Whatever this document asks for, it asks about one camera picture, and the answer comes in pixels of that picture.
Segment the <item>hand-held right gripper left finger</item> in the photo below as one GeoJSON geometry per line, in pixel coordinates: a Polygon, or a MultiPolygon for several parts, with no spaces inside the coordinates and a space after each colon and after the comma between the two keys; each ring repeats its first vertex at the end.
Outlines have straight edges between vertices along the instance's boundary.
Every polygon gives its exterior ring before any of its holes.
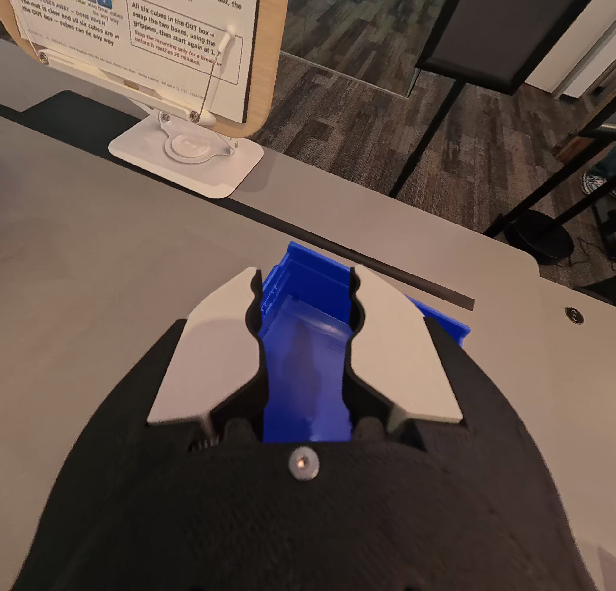
{"type": "Polygon", "coordinates": [[[203,299],[189,314],[147,423],[197,422],[220,438],[242,418],[264,436],[267,364],[262,327],[261,270],[249,267],[203,299]]]}

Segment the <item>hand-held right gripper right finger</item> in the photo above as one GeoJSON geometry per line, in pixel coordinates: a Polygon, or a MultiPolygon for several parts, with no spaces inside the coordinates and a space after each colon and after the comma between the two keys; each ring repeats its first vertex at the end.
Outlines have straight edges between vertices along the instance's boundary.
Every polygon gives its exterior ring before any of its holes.
{"type": "Polygon", "coordinates": [[[426,316],[363,265],[350,270],[344,404],[352,438],[412,438],[417,422],[463,426],[426,316]]]}

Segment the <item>blue plastic bin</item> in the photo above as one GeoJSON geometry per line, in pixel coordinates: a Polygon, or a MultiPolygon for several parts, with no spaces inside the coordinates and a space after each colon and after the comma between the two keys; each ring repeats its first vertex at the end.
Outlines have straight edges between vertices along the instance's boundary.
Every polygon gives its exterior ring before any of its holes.
{"type": "Polygon", "coordinates": [[[350,268],[291,242],[263,284],[265,443],[349,441],[342,396],[350,268]]]}

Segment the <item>black round stand base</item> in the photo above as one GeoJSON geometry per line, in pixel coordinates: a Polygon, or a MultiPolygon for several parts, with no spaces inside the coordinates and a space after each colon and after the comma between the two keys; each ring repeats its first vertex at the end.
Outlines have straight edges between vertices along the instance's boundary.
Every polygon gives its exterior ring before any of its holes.
{"type": "Polygon", "coordinates": [[[537,264],[557,265],[569,259],[575,250],[572,236],[563,226],[551,228],[553,219],[536,210],[528,210],[505,227],[507,243],[533,257],[537,264]]]}

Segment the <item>wooden instruction board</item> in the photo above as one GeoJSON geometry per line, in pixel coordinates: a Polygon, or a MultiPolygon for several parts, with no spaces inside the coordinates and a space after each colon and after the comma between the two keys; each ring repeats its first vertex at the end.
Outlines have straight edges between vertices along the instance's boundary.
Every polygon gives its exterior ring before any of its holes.
{"type": "Polygon", "coordinates": [[[204,112],[216,118],[215,130],[245,138],[270,113],[287,5],[288,0],[1,0],[1,23],[42,66],[51,68],[37,53],[50,48],[165,91],[197,113],[218,44],[233,26],[236,38],[217,63],[204,112]]]}

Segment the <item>black panel stand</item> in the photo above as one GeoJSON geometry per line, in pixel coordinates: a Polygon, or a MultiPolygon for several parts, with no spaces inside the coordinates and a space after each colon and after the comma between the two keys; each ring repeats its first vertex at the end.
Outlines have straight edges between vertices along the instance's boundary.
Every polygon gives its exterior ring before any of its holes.
{"type": "Polygon", "coordinates": [[[453,84],[389,197],[399,195],[467,85],[515,94],[591,1],[446,0],[416,68],[453,84]]]}

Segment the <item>white cabinet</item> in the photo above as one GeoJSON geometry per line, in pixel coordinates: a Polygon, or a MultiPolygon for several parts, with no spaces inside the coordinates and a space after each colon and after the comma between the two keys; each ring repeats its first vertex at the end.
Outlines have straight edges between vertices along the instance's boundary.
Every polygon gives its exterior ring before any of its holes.
{"type": "Polygon", "coordinates": [[[615,21],[615,0],[592,0],[525,84],[553,94],[615,21]]]}

